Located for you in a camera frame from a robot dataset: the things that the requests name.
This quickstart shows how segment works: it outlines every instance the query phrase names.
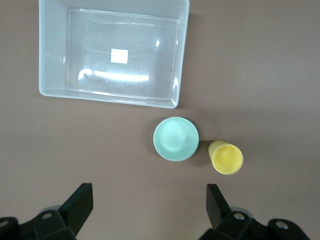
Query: beige tabletop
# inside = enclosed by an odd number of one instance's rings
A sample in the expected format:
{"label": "beige tabletop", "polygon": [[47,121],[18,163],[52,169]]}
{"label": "beige tabletop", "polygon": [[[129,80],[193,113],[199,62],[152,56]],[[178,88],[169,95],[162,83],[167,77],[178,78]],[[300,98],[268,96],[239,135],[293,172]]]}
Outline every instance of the beige tabletop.
{"label": "beige tabletop", "polygon": [[[191,0],[176,109],[39,93],[37,0],[0,0],[0,217],[20,223],[93,184],[79,240],[197,240],[206,186],[267,224],[283,218],[319,239],[320,1]],[[192,121],[200,145],[170,162],[157,124]],[[244,155],[230,176],[209,142]]]}

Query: mint green bowl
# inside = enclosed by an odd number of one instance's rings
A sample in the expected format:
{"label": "mint green bowl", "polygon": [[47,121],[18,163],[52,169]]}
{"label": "mint green bowl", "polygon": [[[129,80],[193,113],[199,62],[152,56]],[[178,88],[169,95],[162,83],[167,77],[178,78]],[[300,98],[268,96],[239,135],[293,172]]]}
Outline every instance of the mint green bowl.
{"label": "mint green bowl", "polygon": [[155,128],[153,144],[161,157],[173,162],[190,158],[198,148],[196,127],[183,117],[169,117]]}

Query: white label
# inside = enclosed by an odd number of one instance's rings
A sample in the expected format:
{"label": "white label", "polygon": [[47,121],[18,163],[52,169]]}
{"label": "white label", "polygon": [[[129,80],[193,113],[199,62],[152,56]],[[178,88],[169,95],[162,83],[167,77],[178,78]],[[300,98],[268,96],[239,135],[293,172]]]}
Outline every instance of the white label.
{"label": "white label", "polygon": [[116,64],[128,64],[128,50],[112,48],[111,62]]}

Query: screw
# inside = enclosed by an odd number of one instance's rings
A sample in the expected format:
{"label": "screw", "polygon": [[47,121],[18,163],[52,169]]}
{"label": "screw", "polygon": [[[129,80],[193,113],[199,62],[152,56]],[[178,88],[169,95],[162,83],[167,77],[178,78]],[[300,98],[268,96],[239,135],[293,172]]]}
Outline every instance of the screw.
{"label": "screw", "polygon": [[283,221],[277,221],[275,225],[280,229],[284,229],[284,230],[289,229],[289,226]]}
{"label": "screw", "polygon": [[245,216],[243,216],[240,212],[237,212],[233,215],[237,220],[245,220]]}
{"label": "screw", "polygon": [[50,212],[42,215],[42,219],[49,219],[49,218],[51,218],[51,217],[52,217],[52,214],[51,214]]}
{"label": "screw", "polygon": [[0,222],[0,228],[5,227],[6,225],[8,225],[8,223],[8,220]]}

